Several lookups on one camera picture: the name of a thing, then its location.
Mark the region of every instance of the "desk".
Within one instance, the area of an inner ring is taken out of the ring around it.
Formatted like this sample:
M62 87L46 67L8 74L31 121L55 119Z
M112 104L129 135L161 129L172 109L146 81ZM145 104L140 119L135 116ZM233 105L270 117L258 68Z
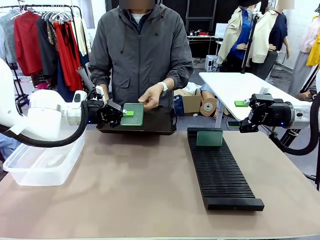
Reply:
M261 132L224 132L263 212L206 211L187 133L86 132L62 186L0 182L0 237L261 239L320 234L320 193Z
M210 55L211 41L215 41L215 36L187 36L187 39L188 39L189 44L190 44L190 42L209 41L208 55Z
M274 99L283 99L285 102L298 100L279 88L267 83L261 78L251 74L239 72L200 72L199 76L209 85L214 95L220 100L219 114L215 127L220 128L224 107L237 121L248 117L250 107L236 107L235 101L250 99L252 94L259 94L261 87L269 88L269 93Z

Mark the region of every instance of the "green block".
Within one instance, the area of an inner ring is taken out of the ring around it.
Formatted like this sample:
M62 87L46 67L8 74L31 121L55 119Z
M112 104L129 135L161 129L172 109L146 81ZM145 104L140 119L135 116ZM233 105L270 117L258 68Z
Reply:
M239 108L247 108L249 107L249 102L244 103L244 101L234 101L234 105Z
M134 111L126 111L126 114L123 114L124 117L133 117L135 115Z
M222 145L222 130L198 131L196 137L196 145L198 147L221 147Z
M125 103L123 109L128 113L133 112L133 116L123 116L121 126L142 126L144 123L144 107L142 103Z

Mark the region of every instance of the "plastic container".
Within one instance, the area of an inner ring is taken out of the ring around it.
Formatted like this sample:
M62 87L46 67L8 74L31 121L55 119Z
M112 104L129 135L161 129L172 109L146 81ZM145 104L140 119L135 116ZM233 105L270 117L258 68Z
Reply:
M59 186L70 175L86 142L86 132L77 141L62 147L40 148L21 144L4 162L22 186Z

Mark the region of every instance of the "mannequin arm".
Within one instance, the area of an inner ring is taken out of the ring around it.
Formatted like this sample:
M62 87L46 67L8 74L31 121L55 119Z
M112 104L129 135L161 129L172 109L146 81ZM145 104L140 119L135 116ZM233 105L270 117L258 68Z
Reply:
M284 45L286 47L286 59L289 59L291 55L291 48L290 48L288 36L284 38Z

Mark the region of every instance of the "pink object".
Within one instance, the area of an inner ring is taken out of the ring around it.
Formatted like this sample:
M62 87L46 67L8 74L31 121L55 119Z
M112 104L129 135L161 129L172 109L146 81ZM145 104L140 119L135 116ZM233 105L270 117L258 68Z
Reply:
M48 89L48 83L46 82L39 83L38 86L36 86L36 88L39 90Z
M307 53L308 48L312 48L315 45L316 39L320 32L320 17L313 19L310 24L307 33L303 36L303 39L300 43L300 51Z

